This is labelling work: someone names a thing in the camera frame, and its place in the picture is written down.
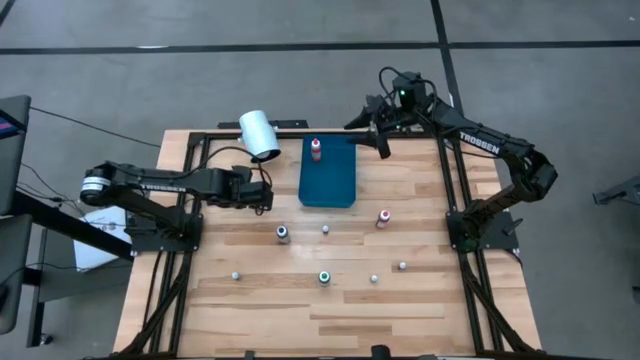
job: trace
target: small white cylinder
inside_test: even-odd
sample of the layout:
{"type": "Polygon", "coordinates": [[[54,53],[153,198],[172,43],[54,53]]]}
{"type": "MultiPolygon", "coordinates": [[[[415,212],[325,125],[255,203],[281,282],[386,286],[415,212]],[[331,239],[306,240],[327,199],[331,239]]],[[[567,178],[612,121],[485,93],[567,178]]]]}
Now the small white cylinder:
{"type": "Polygon", "coordinates": [[[329,283],[331,282],[331,274],[329,274],[328,271],[321,271],[318,274],[318,282],[320,283],[320,286],[329,286],[329,283]]]}
{"type": "Polygon", "coordinates": [[[387,227],[389,220],[391,220],[391,213],[387,210],[380,211],[380,214],[378,214],[378,220],[376,221],[376,227],[379,229],[387,227]]]}
{"type": "Polygon", "coordinates": [[[268,161],[280,155],[280,146],[267,115],[261,110],[250,111],[240,117],[242,142],[247,150],[260,159],[268,161]]]}
{"type": "Polygon", "coordinates": [[[291,242],[291,238],[289,237],[289,229],[286,226],[280,225],[276,229],[276,236],[278,236],[278,242],[280,244],[287,245],[291,242]]]}
{"type": "Polygon", "coordinates": [[[311,159],[313,159],[313,161],[320,161],[320,159],[322,159],[322,146],[318,139],[311,141],[311,159]]]}

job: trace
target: black floor stripe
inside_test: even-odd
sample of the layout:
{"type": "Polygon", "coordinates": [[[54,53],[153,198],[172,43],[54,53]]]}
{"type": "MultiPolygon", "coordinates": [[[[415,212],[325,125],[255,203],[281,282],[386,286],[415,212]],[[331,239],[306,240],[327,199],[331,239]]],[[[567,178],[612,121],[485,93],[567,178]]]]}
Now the black floor stripe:
{"type": "Polygon", "coordinates": [[[11,11],[11,8],[13,8],[13,5],[15,4],[15,2],[16,2],[16,0],[9,0],[9,1],[7,1],[6,4],[4,4],[4,7],[2,8],[2,11],[0,11],[0,26],[2,26],[2,24],[4,24],[4,20],[9,15],[9,12],[11,11]]]}
{"type": "Polygon", "coordinates": [[[142,47],[82,47],[82,48],[5,48],[0,55],[107,55],[107,54],[180,54],[232,53],[275,51],[330,50],[420,50],[437,49],[437,42],[344,42],[246,45],[182,45],[142,47]]]}
{"type": "Polygon", "coordinates": [[[640,40],[451,42],[450,49],[584,49],[640,47],[640,40]]]}

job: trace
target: floor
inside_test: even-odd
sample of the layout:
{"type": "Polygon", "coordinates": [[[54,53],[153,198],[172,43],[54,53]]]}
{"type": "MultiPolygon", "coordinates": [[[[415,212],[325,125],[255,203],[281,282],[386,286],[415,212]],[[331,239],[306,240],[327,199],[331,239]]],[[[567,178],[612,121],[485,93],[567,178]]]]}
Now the floor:
{"type": "MultiPolygon", "coordinates": [[[[624,203],[598,207],[591,197],[639,171],[633,130],[640,43],[606,43],[640,39],[637,1],[441,0],[447,39],[458,44],[450,53],[459,91],[432,46],[443,41],[431,7],[437,1],[0,0],[0,6],[5,2],[12,7],[0,26],[0,96],[28,94],[36,107],[154,143],[165,129],[214,128],[254,109],[340,127],[359,113],[366,94],[380,92],[380,67],[421,71],[443,94],[450,90],[456,105],[461,99],[469,118],[526,138],[558,169],[544,201],[513,209],[525,219],[518,237],[544,348],[640,358],[640,304],[631,291],[640,284],[640,213],[624,203]],[[596,40],[616,46],[566,48],[596,40]],[[412,49],[213,46],[372,41],[412,49]],[[523,41],[529,43],[496,48],[523,41]],[[564,43],[534,48],[551,41],[564,43]],[[484,45],[469,45],[475,42],[484,45]],[[134,46],[176,47],[142,54],[134,46]],[[56,51],[87,47],[90,54],[56,51]]],[[[107,159],[152,167],[157,152],[32,112],[24,162],[76,197],[85,169],[107,159]]],[[[504,167],[501,177],[508,183],[504,167]]],[[[43,189],[33,174],[20,178],[43,189]]],[[[30,290],[24,292],[29,299],[30,290]]],[[[124,294],[120,287],[48,305],[45,331],[56,341],[35,349],[24,348],[30,304],[24,301],[16,330],[0,337],[0,354],[105,356],[124,294]]]]}

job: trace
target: wooden plank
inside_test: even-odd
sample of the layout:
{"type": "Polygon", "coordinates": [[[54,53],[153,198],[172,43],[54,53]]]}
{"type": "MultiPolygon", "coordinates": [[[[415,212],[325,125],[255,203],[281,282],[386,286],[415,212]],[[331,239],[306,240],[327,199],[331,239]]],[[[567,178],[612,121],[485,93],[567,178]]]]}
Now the wooden plank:
{"type": "MultiPolygon", "coordinates": [[[[165,133],[158,167],[182,168],[188,134],[165,133]]],[[[216,140],[211,151],[237,144],[216,140]]],[[[381,343],[397,356],[473,354],[457,256],[448,245],[435,142],[392,140],[393,154],[384,161],[375,150],[359,147],[357,201],[349,209],[300,204],[300,144],[281,140],[282,155],[264,166],[275,184],[271,212],[256,217],[249,210],[203,208],[205,231],[191,268],[178,355],[243,356],[255,350],[259,356],[366,356],[381,343]],[[392,221],[378,230],[373,223],[383,208],[391,211],[392,221]],[[276,241],[281,224],[289,227],[290,245],[276,241]],[[323,225],[330,226],[328,235],[321,233],[323,225]],[[401,261],[408,265],[405,271],[398,269],[401,261]],[[323,270],[332,274],[329,287],[317,282],[323,270]],[[234,271],[241,281],[231,279],[234,271]],[[372,274],[378,283],[369,281],[372,274]]],[[[493,160],[465,155],[465,163],[474,197],[500,188],[493,160]]],[[[208,165],[234,164],[249,161],[240,152],[225,151],[208,165]]],[[[152,196],[164,205],[175,203],[175,195],[152,196]]],[[[488,251],[486,257],[496,304],[525,341],[539,346],[519,264],[502,251],[488,251]]],[[[116,351],[141,327],[154,260],[155,254],[136,258],[116,351]]],[[[165,348],[171,318],[172,312],[163,329],[165,348]]],[[[485,319],[482,327],[490,346],[485,319]]]]}

